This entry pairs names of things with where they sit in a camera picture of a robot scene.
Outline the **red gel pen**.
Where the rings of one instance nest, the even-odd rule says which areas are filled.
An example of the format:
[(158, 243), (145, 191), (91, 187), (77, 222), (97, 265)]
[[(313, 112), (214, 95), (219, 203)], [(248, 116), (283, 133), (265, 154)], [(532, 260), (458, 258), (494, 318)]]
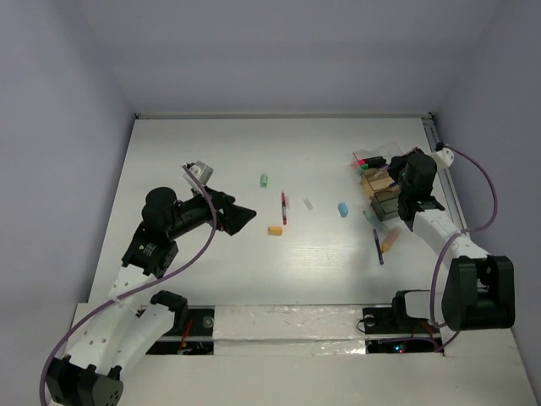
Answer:
[(407, 165), (407, 158), (417, 149), (417, 147), (414, 147), (400, 156), (393, 156), (389, 162), (382, 167), (382, 170), (388, 173), (399, 173)]

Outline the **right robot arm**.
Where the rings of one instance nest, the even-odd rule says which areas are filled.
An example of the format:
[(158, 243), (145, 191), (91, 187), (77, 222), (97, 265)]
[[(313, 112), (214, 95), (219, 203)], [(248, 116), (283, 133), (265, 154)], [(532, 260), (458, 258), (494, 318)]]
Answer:
[(415, 148), (391, 158), (388, 173), (398, 185), (398, 214), (436, 254), (429, 290), (429, 321), (453, 332), (508, 329), (516, 320), (514, 266), (475, 244), (433, 195), (437, 172), (460, 151), (443, 143), (425, 153)]

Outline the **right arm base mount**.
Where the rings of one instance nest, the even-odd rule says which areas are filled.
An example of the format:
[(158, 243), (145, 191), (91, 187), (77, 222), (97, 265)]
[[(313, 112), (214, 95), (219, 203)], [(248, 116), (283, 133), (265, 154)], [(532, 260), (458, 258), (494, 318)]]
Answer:
[(412, 317), (406, 309), (407, 291), (399, 291), (390, 304), (363, 307), (356, 329), (365, 335), (369, 354), (438, 352), (443, 345), (440, 330), (426, 318)]

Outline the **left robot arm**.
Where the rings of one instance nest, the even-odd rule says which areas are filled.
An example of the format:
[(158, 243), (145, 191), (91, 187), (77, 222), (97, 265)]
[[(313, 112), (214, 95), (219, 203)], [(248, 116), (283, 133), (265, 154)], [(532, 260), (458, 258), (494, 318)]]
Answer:
[(212, 234), (233, 236), (256, 215), (208, 187), (186, 201), (168, 187), (150, 191), (107, 301), (72, 326), (48, 356), (40, 403), (118, 404), (127, 373), (159, 337), (188, 323), (187, 299), (157, 287), (177, 274), (168, 270), (178, 254), (176, 240), (205, 224)]

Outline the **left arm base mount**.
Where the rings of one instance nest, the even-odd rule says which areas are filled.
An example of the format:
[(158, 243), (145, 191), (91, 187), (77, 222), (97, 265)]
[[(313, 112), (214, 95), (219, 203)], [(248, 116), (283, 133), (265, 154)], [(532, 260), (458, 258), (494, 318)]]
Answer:
[(188, 311), (184, 326), (174, 326), (146, 352), (147, 355), (213, 355), (214, 307), (195, 307)]

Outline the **purple gel pen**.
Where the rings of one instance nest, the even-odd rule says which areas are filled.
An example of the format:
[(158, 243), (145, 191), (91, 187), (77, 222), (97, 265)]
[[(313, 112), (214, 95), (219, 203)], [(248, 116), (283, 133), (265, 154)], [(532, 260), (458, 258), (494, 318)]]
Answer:
[(379, 238), (379, 235), (378, 235), (378, 231), (377, 231), (376, 228), (373, 228), (373, 236), (374, 236), (374, 243), (375, 243), (377, 256), (378, 256), (378, 262), (379, 262), (380, 266), (383, 266), (384, 265), (383, 252), (382, 252), (382, 247), (381, 247), (381, 244), (380, 244), (380, 238)]

